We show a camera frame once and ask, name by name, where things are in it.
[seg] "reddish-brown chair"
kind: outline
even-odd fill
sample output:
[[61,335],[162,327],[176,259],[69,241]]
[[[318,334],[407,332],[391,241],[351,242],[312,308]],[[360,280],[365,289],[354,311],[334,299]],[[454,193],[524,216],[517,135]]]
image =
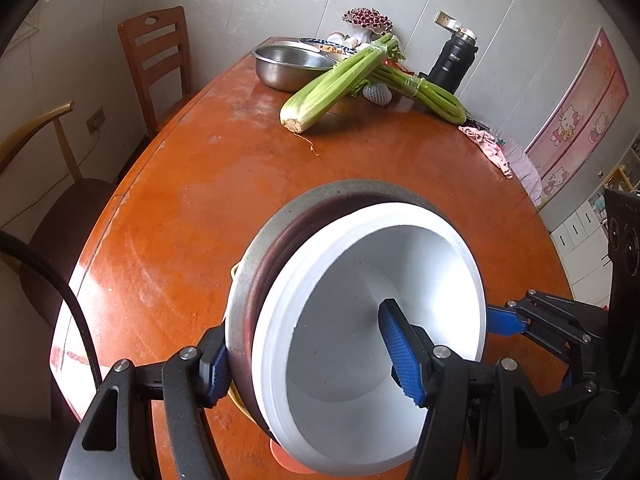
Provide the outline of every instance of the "reddish-brown chair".
[[[73,109],[73,101],[55,108],[24,124],[0,144],[1,174],[36,133],[49,123],[54,125],[60,150],[75,182],[49,209],[31,237],[29,245],[67,281],[71,279],[80,253],[100,213],[116,189],[116,185],[111,182],[82,177],[60,122],[60,117]],[[20,265],[17,260],[3,260],[20,277],[22,290],[33,307],[47,324],[54,328],[62,305],[60,294],[31,267]]]
[[[162,36],[152,34],[148,41],[143,43],[136,41],[141,36],[172,25],[175,30],[170,30]],[[146,12],[118,25],[118,34],[129,63],[133,83],[136,86],[146,130],[149,137],[153,139],[195,95],[195,92],[191,92],[189,37],[184,9],[174,7],[173,9]],[[174,49],[176,52],[167,57],[159,56],[169,49]],[[143,63],[156,56],[159,57],[159,61],[145,69]],[[180,69],[182,98],[174,103],[162,117],[157,118],[149,89],[161,77],[177,68]]]

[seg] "celery bunch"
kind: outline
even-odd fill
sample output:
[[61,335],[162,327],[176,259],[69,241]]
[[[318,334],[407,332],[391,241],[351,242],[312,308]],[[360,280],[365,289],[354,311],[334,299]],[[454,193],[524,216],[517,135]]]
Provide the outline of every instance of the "celery bunch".
[[304,132],[373,69],[380,67],[383,59],[398,55],[398,38],[385,34],[290,97],[280,110],[280,122],[296,134]]
[[463,124],[466,121],[466,110],[460,101],[445,89],[424,79],[383,65],[377,67],[369,78],[424,104],[450,123]]

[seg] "chair backrest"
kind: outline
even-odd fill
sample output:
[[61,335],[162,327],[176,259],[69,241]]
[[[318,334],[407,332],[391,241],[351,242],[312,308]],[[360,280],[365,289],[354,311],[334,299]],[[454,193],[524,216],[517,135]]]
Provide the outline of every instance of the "chair backrest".
[[[82,180],[82,173],[80,173],[80,167],[78,162],[71,151],[68,140],[66,140],[65,131],[62,128],[60,117],[74,109],[74,102],[68,103],[54,108],[49,112],[42,114],[40,117],[23,124],[9,135],[3,142],[0,142],[0,174],[6,169],[6,167],[14,160],[15,156],[20,153],[20,150],[25,147],[27,142],[31,140],[35,134],[43,129],[47,124],[53,123],[53,127],[56,131],[56,137],[58,138],[58,144],[60,150],[62,150],[62,156],[65,158],[66,166],[69,168],[69,173],[73,177],[74,181],[79,182]],[[7,263],[15,272],[18,271],[20,265],[17,260],[9,257],[4,257],[4,254],[0,254],[0,260]]]
[[[175,30],[162,36],[152,37],[144,43],[138,44],[137,38],[151,34],[161,28],[173,25]],[[191,61],[189,58],[189,37],[187,23],[182,7],[173,9],[152,10],[118,25],[118,34],[124,49],[133,83],[136,86],[142,115],[145,118],[146,129],[150,137],[156,134],[158,120],[151,101],[149,88],[162,76],[180,69],[182,81],[182,95],[191,93]],[[143,67],[143,63],[163,52],[177,47],[177,52],[160,59],[152,66]]]

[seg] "metal screw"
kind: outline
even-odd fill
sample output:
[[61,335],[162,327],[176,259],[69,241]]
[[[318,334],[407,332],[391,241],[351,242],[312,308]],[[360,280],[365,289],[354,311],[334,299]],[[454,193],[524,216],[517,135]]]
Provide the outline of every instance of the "metal screw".
[[183,361],[193,359],[196,355],[198,355],[198,349],[195,346],[185,346],[180,350],[180,359]]
[[433,355],[440,359],[446,359],[451,355],[451,350],[444,345],[438,345],[433,348]]
[[120,361],[117,361],[116,364],[113,365],[113,369],[117,372],[123,372],[127,368],[129,368],[128,359],[120,359]]
[[504,368],[505,370],[513,372],[518,367],[518,363],[510,357],[505,357],[500,361],[500,366],[502,366],[502,368]]

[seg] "black thermos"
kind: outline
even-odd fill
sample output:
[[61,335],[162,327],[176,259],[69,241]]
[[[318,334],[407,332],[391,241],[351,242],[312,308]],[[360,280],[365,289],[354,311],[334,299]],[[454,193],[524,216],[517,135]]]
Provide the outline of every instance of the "black thermos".
[[453,94],[476,59],[476,39],[476,35],[468,28],[454,32],[451,39],[444,44],[440,57],[427,76],[427,81]]

